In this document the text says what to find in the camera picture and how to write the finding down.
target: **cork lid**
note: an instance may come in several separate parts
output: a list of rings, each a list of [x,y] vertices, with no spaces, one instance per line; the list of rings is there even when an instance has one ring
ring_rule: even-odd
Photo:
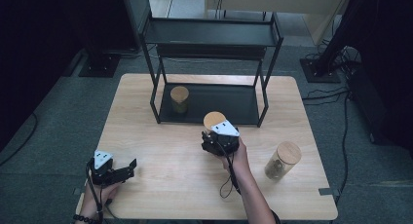
[[[181,103],[186,98],[188,98],[188,95],[189,95],[188,89],[186,89],[183,86],[176,86],[170,91],[170,97],[172,97],[172,99],[178,103]]]
[[[204,126],[206,127],[206,129],[210,130],[212,126],[222,123],[225,120],[226,120],[225,116],[221,114],[220,112],[216,112],[216,111],[209,112],[204,117]]]
[[[301,150],[300,148],[289,141],[282,142],[277,148],[277,154],[280,159],[286,163],[295,165],[301,160]]]

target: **wooden lid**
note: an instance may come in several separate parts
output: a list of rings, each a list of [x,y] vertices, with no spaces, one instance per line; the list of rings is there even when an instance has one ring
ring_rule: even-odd
[[[212,126],[222,123],[226,120],[225,116],[220,112],[209,112],[204,117],[204,126],[210,130]]]
[[[282,142],[277,148],[277,154],[280,159],[286,164],[295,165],[301,160],[300,148],[289,141]]]
[[[188,98],[189,91],[183,86],[176,86],[170,91],[170,97],[178,103]]]

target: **wooden table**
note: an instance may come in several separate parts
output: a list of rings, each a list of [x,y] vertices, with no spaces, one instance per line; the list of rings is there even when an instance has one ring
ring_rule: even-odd
[[[253,82],[251,76],[168,78],[192,83]],[[152,88],[148,74],[122,77],[97,147],[114,155],[114,168],[128,166],[137,158],[135,177],[120,187],[112,211],[127,219],[246,219],[237,192],[225,200],[219,196],[228,172],[202,149],[204,126],[157,124],[149,105]],[[332,196],[319,194],[319,188],[329,185],[295,80],[272,77],[267,94],[270,107],[262,127],[238,126],[261,191],[282,220],[335,219]],[[275,182],[266,177],[264,167],[276,146],[286,140],[300,147],[302,159]]]
[[[207,10],[216,10],[219,0],[206,0]],[[348,0],[222,0],[221,10],[305,14],[304,21],[318,45],[336,15],[343,12]]]

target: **gray carpet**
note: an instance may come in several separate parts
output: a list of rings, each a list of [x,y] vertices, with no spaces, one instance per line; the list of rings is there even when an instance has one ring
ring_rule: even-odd
[[[299,58],[316,51],[314,47],[283,46],[273,75],[294,77],[302,96],[313,90],[327,91],[345,86],[340,72],[341,84],[307,83]],[[169,60],[166,68],[168,73],[252,75],[256,63]],[[18,154],[0,167],[0,223],[71,221],[79,200],[73,190],[85,182],[86,161],[98,144],[120,78],[125,73],[147,73],[147,66],[143,57],[123,58],[114,78],[80,78],[78,73],[76,69],[71,77],[61,77],[57,81],[34,111],[38,116],[36,132]],[[349,177],[334,223],[411,223],[413,161],[403,148],[371,144],[368,126],[357,104],[354,101],[347,101],[347,104]],[[335,103],[306,105],[306,111],[330,186],[338,189],[344,178],[341,149],[344,96]],[[33,124],[33,117],[29,117],[0,154],[0,162],[24,142]],[[137,223],[137,220],[124,221]]]

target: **human arm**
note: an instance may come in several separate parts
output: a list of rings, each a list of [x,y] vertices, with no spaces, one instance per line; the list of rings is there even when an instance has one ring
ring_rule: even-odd
[[[108,199],[113,199],[116,196],[118,187],[122,183],[112,184],[104,189],[100,189],[100,186],[94,185],[94,192],[97,198],[100,200],[100,190],[101,190],[101,204],[106,204]],[[92,193],[91,187],[87,184],[85,196],[83,197],[82,208],[79,213],[80,216],[88,217],[93,220],[98,220],[97,206],[94,200],[94,195]],[[75,224],[85,224],[83,221],[76,221]]]
[[[262,195],[261,190],[259,189],[250,170],[246,147],[241,138],[239,138],[239,140],[240,147],[237,152],[234,153],[234,160],[232,164],[234,173],[237,177],[238,185],[240,187],[248,222],[250,224],[276,223],[273,212],[270,210],[270,207]],[[224,168],[229,170],[229,165],[226,158],[218,158],[222,161]]]

